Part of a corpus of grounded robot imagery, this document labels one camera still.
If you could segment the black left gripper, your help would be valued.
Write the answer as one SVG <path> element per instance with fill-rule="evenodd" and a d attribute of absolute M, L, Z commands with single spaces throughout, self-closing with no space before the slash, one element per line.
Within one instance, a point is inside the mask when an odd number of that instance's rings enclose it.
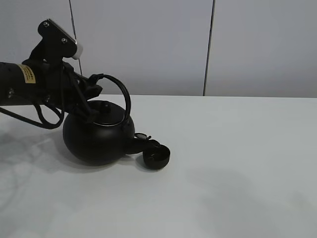
<path fill-rule="evenodd" d="M 40 42 L 23 62 L 29 66 L 35 75 L 36 83 L 27 84 L 22 90 L 37 101 L 47 101 L 56 107 L 61 107 L 61 97 L 64 97 L 65 107 L 73 108 L 72 113 L 84 122 L 94 122 L 97 111 L 90 108 L 86 99 L 99 96 L 102 87 L 97 84 L 100 74 L 89 78 L 74 71 L 74 68 L 63 61 L 49 59 L 44 55 L 44 44 Z"/>

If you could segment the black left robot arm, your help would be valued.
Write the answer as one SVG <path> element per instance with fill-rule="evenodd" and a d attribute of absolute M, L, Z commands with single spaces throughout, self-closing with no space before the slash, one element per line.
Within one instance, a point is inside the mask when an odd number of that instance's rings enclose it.
<path fill-rule="evenodd" d="M 102 88 L 74 71 L 63 58 L 73 58 L 75 43 L 41 41 L 21 64 L 0 64 L 0 111 L 23 122 L 46 129 L 57 128 L 65 114 L 93 122 L 98 110 L 88 100 Z M 33 105 L 39 121 L 6 110 L 6 106 Z"/>

